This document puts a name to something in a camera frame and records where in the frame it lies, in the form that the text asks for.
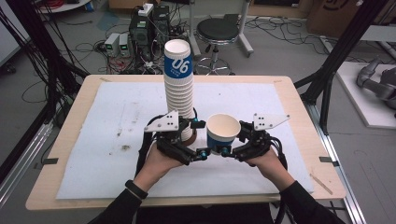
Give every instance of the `black wristband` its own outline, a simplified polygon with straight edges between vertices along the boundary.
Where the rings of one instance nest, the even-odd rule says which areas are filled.
[[[148,197],[148,193],[140,189],[137,185],[134,184],[133,180],[128,180],[125,183],[125,187],[127,187],[131,192],[133,192],[140,199],[145,199]]]

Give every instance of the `desk leg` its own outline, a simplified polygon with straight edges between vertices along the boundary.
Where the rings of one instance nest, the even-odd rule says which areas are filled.
[[[239,40],[241,41],[242,45],[245,47],[245,50],[247,51],[247,57],[250,57],[250,54],[252,54],[254,52],[253,48],[250,46],[247,38],[244,35],[249,3],[250,3],[250,0],[244,1],[244,5],[242,7],[242,12],[241,12],[241,21],[239,22],[239,24],[240,24],[239,25]]]
[[[187,31],[187,35],[189,37],[192,53],[194,54],[194,58],[201,57],[201,51],[198,48],[197,40],[194,36],[194,6],[195,0],[190,0],[190,30]]]

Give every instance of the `human hand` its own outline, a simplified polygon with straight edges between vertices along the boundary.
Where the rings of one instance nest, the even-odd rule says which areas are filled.
[[[146,158],[146,162],[134,179],[134,183],[147,192],[172,168],[183,165],[181,162],[162,154],[157,148],[157,144],[153,143]]]
[[[262,175],[273,182],[279,191],[286,189],[295,181],[285,167],[283,167],[271,147],[264,155],[247,160],[247,163],[249,165],[256,165]]]

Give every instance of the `stool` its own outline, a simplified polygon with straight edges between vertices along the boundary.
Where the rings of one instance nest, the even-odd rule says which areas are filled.
[[[218,57],[218,46],[235,42],[239,35],[236,24],[224,19],[207,19],[198,23],[196,34],[209,44],[205,52],[209,52],[212,45],[215,47],[211,58],[203,58],[194,66],[194,74],[219,75],[219,70],[226,70],[227,75],[234,75],[230,65]]]

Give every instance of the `black sleeve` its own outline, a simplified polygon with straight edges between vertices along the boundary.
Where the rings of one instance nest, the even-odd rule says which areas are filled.
[[[88,224],[131,224],[134,213],[141,203],[140,199],[126,189],[104,212]]]
[[[345,223],[329,209],[315,201],[297,181],[280,192],[280,195],[297,223]]]

